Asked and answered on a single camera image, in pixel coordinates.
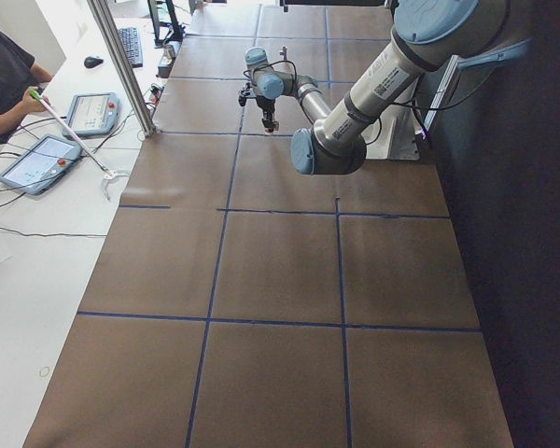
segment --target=white desk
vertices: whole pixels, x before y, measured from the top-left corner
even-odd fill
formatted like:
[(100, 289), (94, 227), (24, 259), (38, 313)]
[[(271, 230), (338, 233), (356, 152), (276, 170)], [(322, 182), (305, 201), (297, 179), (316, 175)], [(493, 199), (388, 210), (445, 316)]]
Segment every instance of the white desk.
[[(117, 20), (118, 26), (145, 27), (142, 34), (144, 67), (134, 70), (145, 91), (156, 81), (160, 50), (153, 47), (149, 21)], [(105, 62), (91, 70), (83, 66), (89, 55)], [(120, 98), (119, 122), (131, 106), (98, 30), (90, 30), (79, 42), (76, 56), (66, 61), (45, 94), (55, 110), (68, 112), (75, 93), (113, 91)], [(28, 117), (24, 123), (48, 117)], [(38, 137), (60, 134), (54, 121), (31, 125)], [(108, 140), (97, 156), (108, 168), (131, 171), (143, 139), (141, 128), (131, 117), (120, 135)], [(11, 142), (29, 147), (35, 138), (16, 133)], [(102, 139), (89, 140), (96, 147)], [(21, 153), (6, 145), (4, 151)], [(12, 159), (0, 157), (0, 173)], [(109, 202), (100, 190), (103, 172), (85, 158), (70, 173), (40, 196), (25, 195), (0, 208), (0, 226), (27, 233), (91, 233), (105, 235), (116, 213), (127, 179), (108, 187)], [(15, 198), (17, 191), (0, 192), (0, 204)], [(52, 370), (63, 348), (78, 304), (102, 248), (103, 237), (23, 237), (0, 231), (0, 447), (18, 448), (34, 421)]]

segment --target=computer mouse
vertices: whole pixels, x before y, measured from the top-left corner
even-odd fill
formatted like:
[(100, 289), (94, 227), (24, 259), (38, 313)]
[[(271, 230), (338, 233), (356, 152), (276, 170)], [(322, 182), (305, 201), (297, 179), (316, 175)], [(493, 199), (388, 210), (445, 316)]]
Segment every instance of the computer mouse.
[(85, 68), (93, 68), (98, 66), (103, 61), (104, 60), (102, 58), (98, 58), (97, 56), (88, 56), (87, 58), (85, 58), (83, 65), (85, 65)]

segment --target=tablet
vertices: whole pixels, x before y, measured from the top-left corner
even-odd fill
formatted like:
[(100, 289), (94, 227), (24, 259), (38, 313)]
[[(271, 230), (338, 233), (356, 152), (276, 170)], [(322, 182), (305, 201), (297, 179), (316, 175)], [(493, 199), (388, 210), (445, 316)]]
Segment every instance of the tablet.
[(45, 135), (0, 174), (0, 182), (29, 194), (49, 189), (80, 158), (77, 143)]
[[(66, 124), (79, 137), (99, 137), (109, 134), (119, 116), (119, 99), (115, 93), (87, 93), (75, 95)], [(72, 138), (63, 131), (66, 138)]]

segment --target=gray robot arm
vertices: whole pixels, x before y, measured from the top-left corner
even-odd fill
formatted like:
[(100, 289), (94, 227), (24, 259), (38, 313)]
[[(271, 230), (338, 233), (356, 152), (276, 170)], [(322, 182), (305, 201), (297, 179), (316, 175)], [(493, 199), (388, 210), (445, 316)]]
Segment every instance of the gray robot arm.
[(265, 50), (245, 54), (250, 81), (241, 92), (255, 98), (268, 133), (277, 129), (274, 101), (295, 97), (313, 124), (295, 132), (294, 167), (308, 175), (346, 175), (364, 162), (361, 133), (420, 75), (452, 55), (471, 57), (527, 40), (529, 0), (399, 0), (391, 41), (357, 83), (330, 108), (314, 79), (273, 69)]

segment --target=person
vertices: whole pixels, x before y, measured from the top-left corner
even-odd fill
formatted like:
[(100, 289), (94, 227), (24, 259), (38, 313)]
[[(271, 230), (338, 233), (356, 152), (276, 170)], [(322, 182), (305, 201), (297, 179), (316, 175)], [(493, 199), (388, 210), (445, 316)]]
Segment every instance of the person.
[(27, 114), (45, 110), (29, 90), (51, 79), (34, 56), (0, 31), (0, 143), (8, 140)]

